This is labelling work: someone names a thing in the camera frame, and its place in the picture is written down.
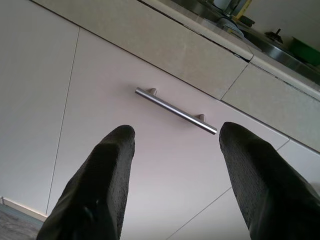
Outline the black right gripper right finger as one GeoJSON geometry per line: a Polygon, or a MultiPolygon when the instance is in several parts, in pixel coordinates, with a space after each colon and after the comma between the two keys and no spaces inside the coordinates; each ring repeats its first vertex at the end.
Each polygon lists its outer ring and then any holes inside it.
{"type": "Polygon", "coordinates": [[[320,195],[269,142],[225,122],[219,145],[251,240],[320,240],[320,195]]]}

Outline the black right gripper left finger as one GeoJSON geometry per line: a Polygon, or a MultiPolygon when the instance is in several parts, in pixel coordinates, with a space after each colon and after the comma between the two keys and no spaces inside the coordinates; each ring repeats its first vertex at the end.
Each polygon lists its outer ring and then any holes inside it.
{"type": "Polygon", "coordinates": [[[67,182],[36,240],[120,240],[135,130],[120,125],[106,135],[67,182]]]}

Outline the white cabinet door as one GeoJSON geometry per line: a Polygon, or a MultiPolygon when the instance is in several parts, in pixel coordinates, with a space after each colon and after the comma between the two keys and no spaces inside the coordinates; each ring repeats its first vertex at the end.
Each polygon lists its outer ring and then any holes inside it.
{"type": "Polygon", "coordinates": [[[135,93],[156,96],[220,129],[237,123],[275,148],[287,138],[93,34],[80,30],[48,211],[94,146],[120,125],[135,130],[121,240],[168,240],[232,188],[219,136],[135,93]]]}
{"type": "MultiPolygon", "coordinates": [[[[320,152],[293,140],[276,149],[320,195],[320,152]]],[[[168,240],[251,240],[230,187],[173,233],[168,240]]]]}
{"type": "Polygon", "coordinates": [[[30,0],[0,0],[0,197],[42,215],[78,35],[30,0]]]}

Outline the stainless steel double sink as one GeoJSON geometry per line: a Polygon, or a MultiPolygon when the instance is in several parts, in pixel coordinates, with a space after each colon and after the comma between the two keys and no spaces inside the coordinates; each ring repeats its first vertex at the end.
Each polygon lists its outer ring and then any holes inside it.
{"type": "Polygon", "coordinates": [[[205,19],[210,23],[215,24],[219,28],[227,31],[228,28],[222,28],[217,25],[217,21],[221,17],[228,18],[236,23],[238,28],[243,32],[244,38],[240,38],[231,30],[231,33],[237,38],[243,40],[253,48],[259,50],[268,57],[276,60],[284,66],[290,68],[294,72],[320,84],[320,70],[314,66],[298,59],[280,42],[269,39],[265,35],[254,31],[242,22],[232,19],[231,15],[224,14],[224,10],[219,9],[210,0],[172,0],[176,4],[194,13],[201,19],[205,19]]]}

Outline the green plastic bowl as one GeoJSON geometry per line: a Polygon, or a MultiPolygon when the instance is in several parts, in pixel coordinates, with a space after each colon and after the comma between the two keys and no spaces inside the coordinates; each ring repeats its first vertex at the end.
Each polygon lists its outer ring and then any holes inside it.
{"type": "Polygon", "coordinates": [[[320,51],[293,37],[289,51],[297,58],[313,66],[320,65],[320,51]]]}

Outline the black sink plug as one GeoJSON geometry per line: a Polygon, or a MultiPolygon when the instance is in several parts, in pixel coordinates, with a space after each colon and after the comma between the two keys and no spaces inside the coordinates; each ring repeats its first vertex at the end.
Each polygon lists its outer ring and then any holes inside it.
{"type": "Polygon", "coordinates": [[[272,32],[272,31],[265,32],[264,35],[273,41],[278,41],[279,43],[283,43],[282,37],[279,35],[280,31],[281,29],[278,28],[276,32],[272,32]]]}

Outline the grey dish cloth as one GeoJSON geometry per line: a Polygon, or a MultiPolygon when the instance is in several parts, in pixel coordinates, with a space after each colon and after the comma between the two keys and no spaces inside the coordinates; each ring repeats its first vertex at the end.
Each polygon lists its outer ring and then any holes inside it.
{"type": "Polygon", "coordinates": [[[237,24],[229,18],[220,17],[216,23],[218,26],[222,27],[223,29],[227,28],[231,30],[233,33],[235,33],[237,36],[239,36],[242,39],[245,37],[243,32],[237,26],[237,24]]]}

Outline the small black block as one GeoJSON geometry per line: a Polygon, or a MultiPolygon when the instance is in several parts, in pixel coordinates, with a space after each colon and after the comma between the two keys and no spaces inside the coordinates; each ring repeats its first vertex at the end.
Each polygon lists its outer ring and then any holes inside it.
{"type": "Polygon", "coordinates": [[[254,20],[250,19],[249,17],[247,17],[245,15],[242,15],[239,18],[239,21],[242,22],[243,24],[245,24],[246,26],[248,26],[249,28],[251,28],[255,24],[254,20]]]}

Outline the silver gooseneck spring faucet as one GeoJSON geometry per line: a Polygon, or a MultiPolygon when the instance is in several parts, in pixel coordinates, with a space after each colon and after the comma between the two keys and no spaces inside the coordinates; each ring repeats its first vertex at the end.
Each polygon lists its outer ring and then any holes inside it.
{"type": "Polygon", "coordinates": [[[241,0],[230,0],[227,7],[224,9],[224,14],[231,16],[232,13],[235,11],[237,6],[240,4],[241,0]]]}

